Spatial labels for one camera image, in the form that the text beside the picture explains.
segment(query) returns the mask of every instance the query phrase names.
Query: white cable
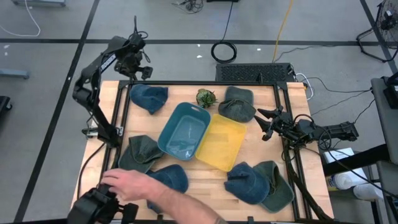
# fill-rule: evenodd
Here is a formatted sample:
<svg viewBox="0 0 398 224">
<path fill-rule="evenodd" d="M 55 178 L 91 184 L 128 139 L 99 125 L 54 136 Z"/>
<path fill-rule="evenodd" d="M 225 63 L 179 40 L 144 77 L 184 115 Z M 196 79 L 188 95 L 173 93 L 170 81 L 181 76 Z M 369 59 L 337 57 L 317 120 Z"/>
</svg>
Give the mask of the white cable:
<svg viewBox="0 0 398 224">
<path fill-rule="evenodd" d="M 308 87 L 309 87 L 310 90 L 311 90 L 311 96 L 310 96 L 309 98 L 307 98 L 307 100 L 311 100 L 311 98 L 313 97 L 313 90 L 312 90 L 312 87 L 311 87 L 311 84 L 310 84 L 309 80 L 308 80 L 307 77 L 306 77 L 304 74 L 302 74 L 302 73 L 296 73 L 296 75 L 301 75 L 301 76 L 303 76 L 304 79 L 305 79 L 305 81 L 308 83 Z"/>
<path fill-rule="evenodd" d="M 40 32 L 41 32 L 42 30 L 40 29 L 40 27 L 39 27 L 39 25 L 37 24 L 36 20 L 33 18 L 32 14 L 30 13 L 29 7 L 27 6 L 27 0 L 25 0 L 25 6 L 26 6 L 27 12 L 28 12 L 29 15 L 30 15 L 30 18 L 32 18 L 32 21 L 35 23 L 35 25 L 37 26 L 37 29 L 39 30 L 39 31 L 37 32 L 36 35 L 15 34 L 15 33 L 13 33 L 13 32 L 9 32 L 9 31 L 6 30 L 5 28 L 3 28 L 1 25 L 0 25 L 0 28 L 1 28 L 4 32 L 6 32 L 6 33 L 8 33 L 8 34 L 11 34 L 11 35 L 15 35 L 15 36 L 17 36 L 17 37 L 38 37 L 38 36 L 40 35 Z"/>
</svg>

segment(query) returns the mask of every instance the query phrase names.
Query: yellow bowl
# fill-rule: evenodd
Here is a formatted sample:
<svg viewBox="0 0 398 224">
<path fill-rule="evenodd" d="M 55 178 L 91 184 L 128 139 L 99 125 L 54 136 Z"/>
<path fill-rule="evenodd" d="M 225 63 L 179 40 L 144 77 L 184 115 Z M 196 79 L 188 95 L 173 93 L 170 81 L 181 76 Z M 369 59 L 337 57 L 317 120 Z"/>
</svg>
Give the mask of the yellow bowl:
<svg viewBox="0 0 398 224">
<path fill-rule="evenodd" d="M 225 172 L 234 166 L 246 125 L 214 114 L 195 157 Z"/>
</svg>

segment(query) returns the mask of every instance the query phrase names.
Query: blue rectangular container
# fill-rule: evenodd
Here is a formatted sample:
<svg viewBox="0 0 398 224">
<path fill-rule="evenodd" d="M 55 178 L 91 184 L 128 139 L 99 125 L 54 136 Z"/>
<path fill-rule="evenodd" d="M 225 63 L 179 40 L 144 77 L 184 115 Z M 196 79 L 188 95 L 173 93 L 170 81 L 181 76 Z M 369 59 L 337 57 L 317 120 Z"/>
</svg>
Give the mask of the blue rectangular container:
<svg viewBox="0 0 398 224">
<path fill-rule="evenodd" d="M 191 103 L 180 103 L 159 136 L 159 149 L 183 161 L 191 159 L 210 120 L 207 110 Z"/>
</svg>

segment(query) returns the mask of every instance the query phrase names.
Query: wooden tabletop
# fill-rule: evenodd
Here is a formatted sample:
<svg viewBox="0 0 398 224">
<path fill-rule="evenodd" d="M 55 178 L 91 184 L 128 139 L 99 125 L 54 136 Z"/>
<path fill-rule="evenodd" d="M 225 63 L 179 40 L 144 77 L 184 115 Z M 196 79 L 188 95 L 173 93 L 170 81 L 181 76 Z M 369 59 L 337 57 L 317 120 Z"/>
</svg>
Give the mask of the wooden tabletop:
<svg viewBox="0 0 398 224">
<path fill-rule="evenodd" d="M 218 101 L 221 102 L 224 99 L 224 93 L 227 88 L 227 86 L 197 85 L 169 85 L 167 87 L 169 88 L 169 98 L 166 104 L 154 115 L 150 115 L 146 110 L 138 107 L 134 103 L 129 104 L 129 114 L 127 116 L 123 141 L 124 144 L 122 147 L 123 151 L 128 144 L 128 138 L 131 136 L 146 134 L 157 141 L 160 132 L 168 121 L 174 108 L 179 103 L 189 102 L 196 104 L 195 97 L 198 89 L 205 88 L 207 90 L 214 91 Z M 262 108 L 265 110 L 275 109 L 275 98 L 272 87 L 239 87 L 253 91 L 255 108 Z M 302 83 L 288 83 L 288 88 L 293 116 L 298 114 L 310 114 Z M 118 81 L 104 81 L 101 86 L 100 107 L 108 121 L 110 121 L 112 117 L 117 90 Z M 282 105 L 284 105 L 283 93 L 281 91 L 280 98 Z M 210 114 L 215 114 L 218 113 L 217 109 L 218 104 L 210 107 L 208 111 Z M 120 122 L 121 112 L 118 116 L 118 120 Z M 239 150 L 235 164 L 239 164 L 240 162 L 244 161 L 250 166 L 254 166 L 262 161 L 272 160 L 276 162 L 280 172 L 284 175 L 285 179 L 287 179 L 285 163 L 281 159 L 282 143 L 280 137 L 277 134 L 274 134 L 269 141 L 264 142 L 261 140 L 263 135 L 261 133 L 261 129 L 254 119 L 246 123 L 246 126 L 247 133 Z M 101 143 L 102 142 L 97 139 L 88 140 L 82 162 L 86 161 L 87 158 L 101 145 Z M 311 150 L 318 151 L 317 145 L 314 142 L 307 145 L 307 147 Z M 321 208 L 325 211 L 325 213 L 333 217 L 333 211 L 331 209 L 331 203 L 319 155 L 308 150 L 301 150 L 300 153 L 302 156 L 302 164 L 308 191 L 317 201 L 319 206 L 321 206 Z M 81 181 L 82 194 L 97 185 L 100 177 L 103 157 L 104 150 L 98 153 L 88 163 Z M 209 205 L 227 221 L 245 221 L 248 219 L 248 216 L 254 217 L 255 221 L 294 221 L 291 203 L 280 212 L 274 214 L 267 212 L 259 205 L 246 204 L 245 202 L 238 200 L 231 193 L 225 191 L 223 183 L 226 181 L 226 172 L 209 166 L 195 158 L 190 161 L 180 161 L 165 154 L 154 164 L 152 170 L 158 170 L 171 164 L 181 165 L 187 173 L 189 178 L 189 188 L 186 194 L 189 194 L 192 197 L 195 197 Z M 297 188 L 296 194 L 300 217 L 305 218 L 302 196 Z M 135 201 L 134 203 L 138 204 L 139 206 L 139 211 L 136 217 L 138 220 L 155 220 L 157 218 L 157 214 L 147 208 L 145 200 Z M 121 218 L 121 214 L 116 214 L 115 218 Z M 169 220 L 171 217 L 165 215 L 164 219 Z"/>
</svg>

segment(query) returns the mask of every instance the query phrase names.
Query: dark green cap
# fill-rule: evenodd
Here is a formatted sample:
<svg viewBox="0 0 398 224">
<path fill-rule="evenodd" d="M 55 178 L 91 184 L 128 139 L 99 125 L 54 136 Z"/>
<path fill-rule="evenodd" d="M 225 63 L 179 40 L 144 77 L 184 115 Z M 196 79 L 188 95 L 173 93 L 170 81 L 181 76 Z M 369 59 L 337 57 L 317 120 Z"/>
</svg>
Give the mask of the dark green cap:
<svg viewBox="0 0 398 224">
<path fill-rule="evenodd" d="M 260 162 L 253 169 L 270 182 L 268 196 L 260 203 L 262 207 L 268 212 L 277 213 L 292 202 L 293 190 L 279 173 L 279 168 L 274 161 Z"/>
<path fill-rule="evenodd" d="M 218 113 L 237 122 L 249 122 L 256 114 L 256 109 L 247 101 L 227 100 L 218 105 Z"/>
<path fill-rule="evenodd" d="M 119 168 L 145 174 L 163 154 L 157 142 L 149 136 L 134 136 L 129 138 L 129 145 L 119 160 Z"/>
<path fill-rule="evenodd" d="M 249 122 L 256 114 L 253 103 L 251 90 L 229 86 L 225 91 L 224 102 L 218 105 L 218 113 L 237 122 Z"/>
<path fill-rule="evenodd" d="M 253 105 L 254 95 L 251 90 L 245 90 L 235 86 L 229 86 L 225 91 L 225 101 L 228 100 L 243 100 L 250 103 L 250 105 Z"/>
</svg>

